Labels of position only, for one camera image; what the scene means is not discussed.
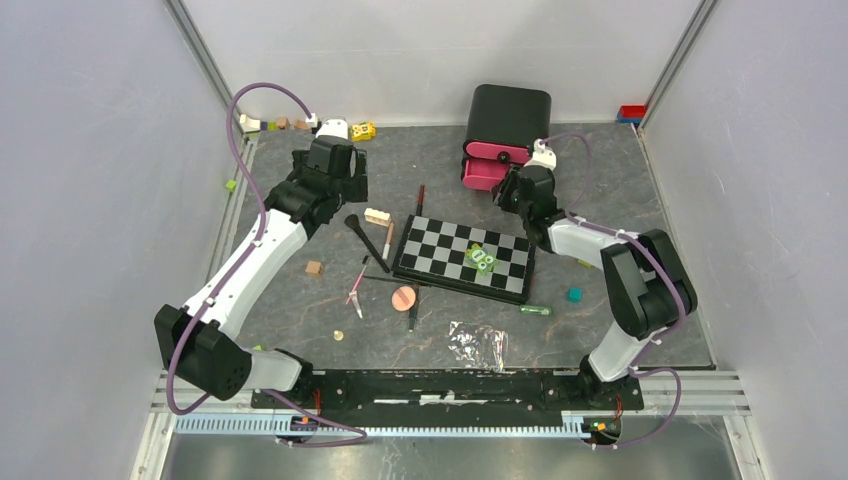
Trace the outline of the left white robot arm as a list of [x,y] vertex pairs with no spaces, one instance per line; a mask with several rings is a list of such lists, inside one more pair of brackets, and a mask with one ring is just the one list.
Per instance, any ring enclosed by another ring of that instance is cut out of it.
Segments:
[[286,261],[343,205],[366,200],[367,154],[350,140],[347,122],[332,118],[292,156],[292,171],[270,190],[247,237],[220,270],[182,305],[164,305],[154,317],[164,367],[218,400],[243,389],[274,389],[297,408],[314,394],[302,361],[285,352],[249,351],[235,339]]

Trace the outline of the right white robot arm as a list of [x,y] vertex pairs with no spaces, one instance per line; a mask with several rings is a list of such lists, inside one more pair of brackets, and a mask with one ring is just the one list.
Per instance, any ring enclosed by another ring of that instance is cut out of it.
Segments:
[[528,151],[529,160],[511,168],[499,184],[494,202],[521,218],[535,247],[603,273],[613,323],[577,374],[580,400],[602,408],[626,380],[638,376],[646,347],[661,343],[696,310],[697,293],[667,232],[612,229],[561,208],[555,196],[557,157],[548,140],[535,140]]

